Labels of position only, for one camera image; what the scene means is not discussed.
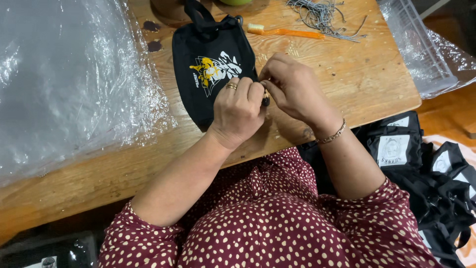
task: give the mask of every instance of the hand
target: hand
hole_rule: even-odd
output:
[[[224,88],[213,105],[215,119],[207,134],[223,147],[235,150],[249,139],[264,123],[266,108],[261,107],[265,89],[250,78],[232,78],[237,89]]]
[[[332,136],[341,127],[340,113],[321,91],[317,76],[308,66],[276,53],[263,67],[259,80],[278,108],[311,126],[317,139]]]

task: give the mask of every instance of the gold bracelet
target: gold bracelet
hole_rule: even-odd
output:
[[[344,129],[346,128],[346,125],[347,125],[346,119],[342,118],[342,120],[344,120],[344,123],[342,123],[342,127],[340,127],[339,131],[337,131],[337,133],[335,135],[332,135],[332,136],[330,136],[329,138],[326,138],[326,139],[316,140],[316,142],[319,143],[319,144],[324,144],[324,143],[332,142],[337,137],[339,137],[342,134],[342,132],[344,132]]]

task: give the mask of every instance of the sleeve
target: sleeve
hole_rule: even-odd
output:
[[[322,195],[337,228],[372,267],[441,267],[423,244],[409,209],[409,194],[387,178],[374,193],[358,200]]]
[[[175,267],[178,226],[158,227],[137,216],[130,201],[105,230],[99,253],[99,268]]]

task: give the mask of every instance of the green bowl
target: green bowl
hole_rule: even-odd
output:
[[[220,0],[223,3],[231,6],[239,6],[251,2],[252,0]]]

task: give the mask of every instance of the orange toothbrush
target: orange toothbrush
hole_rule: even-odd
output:
[[[254,34],[268,35],[268,34],[278,34],[278,35],[291,35],[291,36],[300,36],[300,37],[309,37],[316,39],[324,39],[326,36],[322,33],[311,32],[311,31],[293,31],[287,29],[276,29],[265,31],[265,26],[260,24],[248,24],[248,32]]]

